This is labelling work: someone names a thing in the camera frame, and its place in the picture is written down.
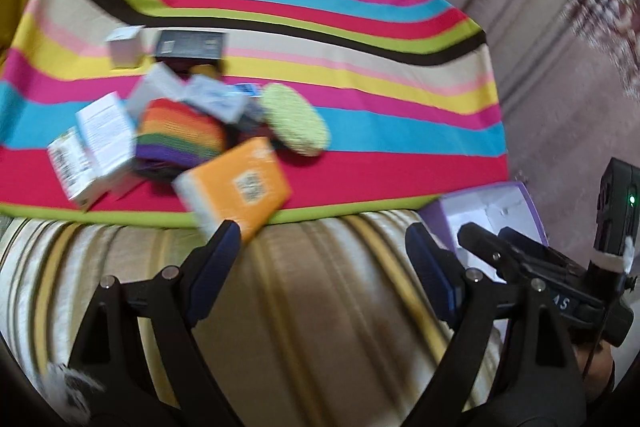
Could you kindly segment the person's right hand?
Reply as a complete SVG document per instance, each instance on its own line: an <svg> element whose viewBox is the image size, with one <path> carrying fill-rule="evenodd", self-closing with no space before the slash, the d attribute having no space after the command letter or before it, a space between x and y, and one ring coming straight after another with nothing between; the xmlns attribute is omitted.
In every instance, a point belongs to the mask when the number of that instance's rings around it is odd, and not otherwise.
<svg viewBox="0 0 640 427"><path fill-rule="evenodd" d="M582 384L588 399L599 398L615 383L615 362L611 345L601 340L594 351L585 346L573 346L573 350L581 372L586 368L588 360L591 360Z"/></svg>

